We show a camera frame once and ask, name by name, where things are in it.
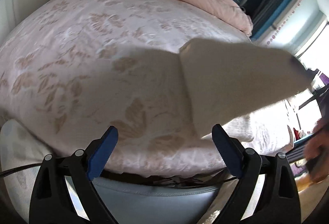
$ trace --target bed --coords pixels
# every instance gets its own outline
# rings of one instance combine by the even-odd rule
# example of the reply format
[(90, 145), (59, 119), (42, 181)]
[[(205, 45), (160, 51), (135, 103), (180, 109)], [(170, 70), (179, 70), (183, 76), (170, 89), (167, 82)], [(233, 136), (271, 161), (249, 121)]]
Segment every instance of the bed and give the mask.
[[(120, 138), (106, 168), (117, 173), (216, 171), (225, 164), (211, 129), (191, 121), (179, 50), (194, 37), (250, 46), (251, 29), (232, 0), (51, 0), (1, 47), (3, 122), (17, 119), (59, 155), (114, 125)], [(282, 102), (231, 119), (228, 134), (261, 154), (293, 146)]]

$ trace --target black object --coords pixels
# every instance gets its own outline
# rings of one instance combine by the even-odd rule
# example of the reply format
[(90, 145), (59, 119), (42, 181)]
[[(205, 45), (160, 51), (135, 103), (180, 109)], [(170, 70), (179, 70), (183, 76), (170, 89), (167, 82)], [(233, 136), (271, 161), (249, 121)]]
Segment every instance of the black object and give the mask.
[(12, 169), (9, 169), (9, 170), (6, 170), (6, 171), (2, 171), (2, 172), (0, 172), (0, 178), (5, 177), (5, 176), (9, 176), (13, 173), (16, 173), (16, 172), (19, 172), (19, 171), (22, 171), (22, 170), (25, 170), (25, 169), (29, 169), (29, 168), (32, 168), (32, 167), (35, 167), (35, 166), (41, 166), (41, 163), (24, 165), (24, 166), (15, 167), (15, 168), (12, 168)]
[[(104, 145), (111, 137), (117, 142), (117, 129), (113, 126), (102, 138), (93, 140), (86, 150), (77, 150), (66, 158), (45, 156), (35, 181), (31, 203), (30, 224), (115, 224), (116, 220), (108, 211), (88, 176), (99, 163), (104, 168), (113, 148), (104, 154)], [(90, 221), (77, 215), (72, 204), (64, 176), (71, 176), (79, 199)]]
[[(78, 150), (66, 158), (55, 158), (51, 154), (45, 156), (32, 192), (30, 224), (117, 224), (91, 182), (94, 176), (100, 174), (101, 166), (110, 156), (114, 147), (109, 145), (113, 140), (116, 143), (117, 130), (111, 126), (102, 138), (92, 141), (86, 150)], [(283, 153), (268, 157), (258, 155), (251, 148), (244, 149), (237, 139), (229, 138), (219, 124), (213, 127), (213, 140), (227, 169), (237, 175), (241, 169), (240, 180), (215, 224), (301, 223), (297, 187)], [(96, 173), (90, 177), (90, 172), (95, 170)], [(254, 215), (241, 221), (259, 174), (266, 174), (261, 198)], [(90, 221), (76, 214), (64, 176), (72, 177)]]
[[(213, 127), (212, 135), (228, 170), (236, 173), (234, 162), (231, 161), (235, 158), (235, 162), (241, 162), (243, 171), (230, 199), (213, 223), (300, 224), (297, 186), (285, 154), (278, 153), (275, 157), (269, 157), (258, 155), (251, 148), (244, 149), (237, 139), (229, 138), (219, 124)], [(241, 220), (259, 174), (265, 174), (265, 183), (258, 205), (252, 216)]]
[(289, 163), (293, 163), (295, 161), (301, 160), (304, 158), (304, 148), (307, 142), (314, 138), (317, 134), (319, 134), (323, 129), (329, 129), (329, 122), (323, 126), (323, 128), (319, 129), (317, 132), (307, 136), (306, 138), (301, 138), (295, 143), (295, 147), (287, 153), (287, 159)]
[(329, 89), (329, 85), (324, 86), (318, 90), (314, 90), (312, 93), (313, 96), (310, 97), (307, 101), (305, 101), (302, 105), (300, 105), (298, 109), (300, 110), (301, 108), (305, 107), (307, 104), (309, 104), (311, 101), (314, 100), (317, 100), (318, 104), (321, 103), (321, 101), (323, 100), (323, 98), (321, 98), (321, 95), (323, 95), (328, 89)]

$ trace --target white cloth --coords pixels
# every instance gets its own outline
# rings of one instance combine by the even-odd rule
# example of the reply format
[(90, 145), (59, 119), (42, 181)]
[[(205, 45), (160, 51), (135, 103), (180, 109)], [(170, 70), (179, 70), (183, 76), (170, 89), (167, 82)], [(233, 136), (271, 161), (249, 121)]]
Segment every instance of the white cloth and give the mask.
[(303, 91), (312, 81), (290, 53), (251, 43), (192, 39), (179, 56), (199, 137), (215, 124)]
[(0, 109), (62, 156), (116, 126), (111, 171), (189, 177), (222, 168), (192, 122), (178, 52), (194, 37), (249, 43), (177, 0), (51, 0), (0, 49)]
[[(15, 120), (7, 121), (0, 132), (0, 161), (3, 171), (41, 163), (50, 149)], [(19, 171), (4, 178), (9, 198), (20, 216), (28, 223), (30, 200), (39, 166)]]
[[(293, 134), (284, 101), (266, 106), (223, 125), (226, 133), (245, 148), (262, 155), (275, 156), (293, 149)], [(211, 134), (203, 137), (211, 140)]]

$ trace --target hand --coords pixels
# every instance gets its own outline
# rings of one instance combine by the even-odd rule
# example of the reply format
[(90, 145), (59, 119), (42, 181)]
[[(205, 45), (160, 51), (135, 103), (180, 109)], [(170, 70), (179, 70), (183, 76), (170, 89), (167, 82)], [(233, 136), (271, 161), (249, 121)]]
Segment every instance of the hand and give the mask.
[[(320, 130), (326, 121), (324, 119), (320, 119), (316, 126), (313, 129), (313, 132), (317, 132)], [(323, 147), (329, 151), (329, 131), (328, 129), (323, 129), (318, 133), (314, 138), (311, 138), (310, 141), (307, 143), (304, 149), (304, 155), (307, 160), (314, 159), (320, 154), (319, 147)], [(325, 160), (322, 169), (317, 172), (316, 174), (311, 174), (310, 178), (314, 182), (320, 182), (325, 179), (329, 174), (329, 155)]]

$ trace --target black cable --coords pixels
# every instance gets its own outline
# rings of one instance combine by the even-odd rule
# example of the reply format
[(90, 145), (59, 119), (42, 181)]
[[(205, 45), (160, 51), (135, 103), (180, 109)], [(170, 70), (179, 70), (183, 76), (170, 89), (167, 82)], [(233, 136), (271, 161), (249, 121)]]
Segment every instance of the black cable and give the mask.
[(22, 171), (22, 170), (25, 170), (25, 169), (28, 169), (28, 168), (32, 168), (32, 167), (35, 167), (35, 166), (41, 166), (41, 163), (24, 165), (24, 166), (8, 169), (6, 171), (0, 172), (0, 178), (5, 177), (5, 176), (9, 176), (13, 173), (16, 173), (16, 172), (19, 172), (19, 171)]
[[(234, 176), (234, 177), (231, 177), (231, 178), (229, 178), (227, 180), (224, 180), (224, 181), (218, 181), (218, 182), (214, 183), (214, 185), (224, 184), (226, 182), (233, 181), (233, 180), (236, 180), (236, 179), (237, 179), (237, 177)], [(179, 185), (179, 183), (168, 183), (168, 184), (158, 184), (158, 185), (151, 185), (151, 186), (158, 186), (158, 187), (177, 187), (178, 185)], [(179, 186), (180, 189), (189, 189), (189, 188), (198, 188), (198, 187), (208, 187), (208, 185), (199, 184), (199, 185), (195, 185), (195, 186)]]

